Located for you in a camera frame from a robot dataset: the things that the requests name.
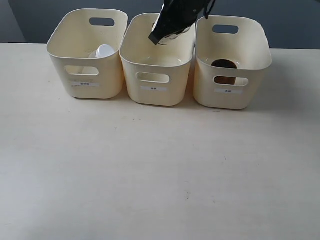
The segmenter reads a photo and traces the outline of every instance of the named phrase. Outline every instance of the brown object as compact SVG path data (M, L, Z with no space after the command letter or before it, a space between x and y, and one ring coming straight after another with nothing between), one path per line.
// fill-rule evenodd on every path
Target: brown object
M237 65L233 63L232 61L226 60L226 59L219 59L212 63L213 67L218 68L226 68L226 69L237 69ZM214 82L216 84L226 84L226 85L235 85L236 84L236 78L235 77L228 77L228 76L217 76L214 79Z

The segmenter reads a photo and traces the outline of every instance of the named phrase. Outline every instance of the white tabletop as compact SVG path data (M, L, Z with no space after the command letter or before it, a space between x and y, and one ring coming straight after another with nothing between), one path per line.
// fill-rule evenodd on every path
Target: white tabletop
M67 95L0 44L1 240L319 240L320 50L272 50L251 106Z

